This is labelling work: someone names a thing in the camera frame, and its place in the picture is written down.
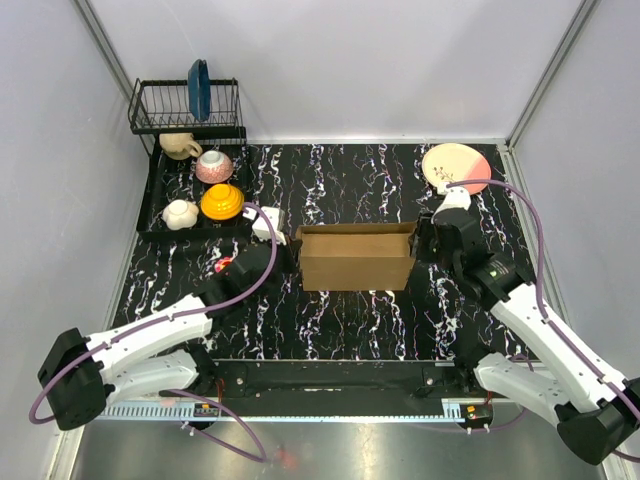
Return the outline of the brown cardboard box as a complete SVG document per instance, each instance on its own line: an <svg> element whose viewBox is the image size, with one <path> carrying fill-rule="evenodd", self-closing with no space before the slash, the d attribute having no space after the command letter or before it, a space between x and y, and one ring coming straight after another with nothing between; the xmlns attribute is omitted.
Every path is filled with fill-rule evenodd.
<svg viewBox="0 0 640 480"><path fill-rule="evenodd" d="M307 225L297 229L307 292L402 291L415 258L414 222Z"/></svg>

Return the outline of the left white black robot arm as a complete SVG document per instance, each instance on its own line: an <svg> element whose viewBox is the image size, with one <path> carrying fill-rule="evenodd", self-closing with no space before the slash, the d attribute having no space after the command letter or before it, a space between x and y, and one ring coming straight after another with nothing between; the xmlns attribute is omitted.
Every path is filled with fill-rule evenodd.
<svg viewBox="0 0 640 480"><path fill-rule="evenodd" d="M202 348L184 342L211 334L216 320L236 312L275 273L292 270L301 243L250 244L228 266L155 314L111 330L84 335L77 328L59 334L37 379L42 391L29 412L48 403L62 431L88 424L120 401L148 393L188 389L196 396L215 386L216 372Z"/></svg>

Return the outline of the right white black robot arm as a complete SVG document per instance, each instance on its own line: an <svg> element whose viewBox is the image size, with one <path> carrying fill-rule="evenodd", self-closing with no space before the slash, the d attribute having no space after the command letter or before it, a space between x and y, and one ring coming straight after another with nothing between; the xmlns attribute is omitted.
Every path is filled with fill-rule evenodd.
<svg viewBox="0 0 640 480"><path fill-rule="evenodd" d="M567 448L602 463L639 429L639 381L599 357L548 306L509 255L487 248L478 220L463 208L422 215L410 241L420 262L437 263L463 293L515 333L549 371L516 367L480 345L456 360L454 384L466 396L491 391L546 420Z"/></svg>

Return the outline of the pink flower toy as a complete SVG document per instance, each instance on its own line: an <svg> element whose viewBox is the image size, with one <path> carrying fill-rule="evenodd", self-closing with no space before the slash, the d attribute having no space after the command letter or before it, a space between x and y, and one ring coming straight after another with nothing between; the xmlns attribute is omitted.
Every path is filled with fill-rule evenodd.
<svg viewBox="0 0 640 480"><path fill-rule="evenodd" d="M232 263L233 259L231 257L222 257L218 259L214 265L214 270L216 273L224 270L228 265Z"/></svg>

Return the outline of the pink cream round plate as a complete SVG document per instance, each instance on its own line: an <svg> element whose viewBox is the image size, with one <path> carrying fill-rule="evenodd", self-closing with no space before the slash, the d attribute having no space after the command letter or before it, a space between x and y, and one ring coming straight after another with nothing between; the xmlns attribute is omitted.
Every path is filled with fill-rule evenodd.
<svg viewBox="0 0 640 480"><path fill-rule="evenodd" d="M488 180L489 162L478 150L459 143L444 143L430 148L423 156L421 169L427 183L438 186L463 180Z"/></svg>

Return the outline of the yellow ribbed bowl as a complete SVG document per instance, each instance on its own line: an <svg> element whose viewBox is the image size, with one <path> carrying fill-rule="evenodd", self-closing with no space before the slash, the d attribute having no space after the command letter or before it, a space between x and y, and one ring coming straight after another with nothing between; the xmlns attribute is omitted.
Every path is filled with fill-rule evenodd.
<svg viewBox="0 0 640 480"><path fill-rule="evenodd" d="M239 188L220 183L213 185L204 193L200 209L211 220L226 221L242 212L244 201L244 194Z"/></svg>

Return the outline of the black tray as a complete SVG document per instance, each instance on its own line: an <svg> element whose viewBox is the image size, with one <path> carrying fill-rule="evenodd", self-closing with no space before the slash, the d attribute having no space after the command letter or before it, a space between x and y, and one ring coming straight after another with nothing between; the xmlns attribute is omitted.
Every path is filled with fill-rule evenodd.
<svg viewBox="0 0 640 480"><path fill-rule="evenodd" d="M174 160L155 145L149 158L149 173L136 225L141 239L168 243L248 236L249 224L241 216L216 221L200 213L193 227L171 230L166 226L162 213L172 201L199 204L210 188L197 178L194 159Z"/></svg>

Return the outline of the white flower shaped cup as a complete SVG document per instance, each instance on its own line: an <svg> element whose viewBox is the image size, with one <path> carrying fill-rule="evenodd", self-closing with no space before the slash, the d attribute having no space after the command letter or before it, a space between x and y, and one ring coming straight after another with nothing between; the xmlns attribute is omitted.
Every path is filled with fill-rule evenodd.
<svg viewBox="0 0 640 480"><path fill-rule="evenodd" d="M195 203L174 200L162 212L162 220L171 231L192 228L198 220L199 209Z"/></svg>

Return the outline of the pink patterned bowl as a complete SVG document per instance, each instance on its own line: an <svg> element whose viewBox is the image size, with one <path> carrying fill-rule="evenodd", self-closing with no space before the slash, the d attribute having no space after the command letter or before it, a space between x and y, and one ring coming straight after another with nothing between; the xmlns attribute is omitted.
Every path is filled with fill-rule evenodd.
<svg viewBox="0 0 640 480"><path fill-rule="evenodd" d="M196 163L196 177L205 184L224 183L231 178L233 172L231 159L218 150L204 152Z"/></svg>

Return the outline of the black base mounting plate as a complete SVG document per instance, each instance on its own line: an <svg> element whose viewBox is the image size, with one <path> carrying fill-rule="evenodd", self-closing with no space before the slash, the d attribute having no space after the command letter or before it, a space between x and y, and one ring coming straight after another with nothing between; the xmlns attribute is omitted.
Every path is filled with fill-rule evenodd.
<svg viewBox="0 0 640 480"><path fill-rule="evenodd" d="M452 363L435 361L218 360L186 390L266 417L437 415L443 399L484 397Z"/></svg>

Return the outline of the beige mug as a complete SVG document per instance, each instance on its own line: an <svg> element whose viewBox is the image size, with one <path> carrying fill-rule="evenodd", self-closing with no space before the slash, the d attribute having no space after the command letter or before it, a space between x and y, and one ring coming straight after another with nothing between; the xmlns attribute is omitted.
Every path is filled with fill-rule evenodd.
<svg viewBox="0 0 640 480"><path fill-rule="evenodd" d="M164 153L174 160L198 158L203 149L192 133L164 133L159 135L159 144Z"/></svg>

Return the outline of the blue plate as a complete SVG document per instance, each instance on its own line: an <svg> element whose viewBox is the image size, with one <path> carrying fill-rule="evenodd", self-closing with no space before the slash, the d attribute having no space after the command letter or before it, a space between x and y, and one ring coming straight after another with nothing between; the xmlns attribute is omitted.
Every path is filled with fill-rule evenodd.
<svg viewBox="0 0 640 480"><path fill-rule="evenodd" d="M211 112L211 91L207 62L196 60L187 76L189 111L198 122L205 122Z"/></svg>

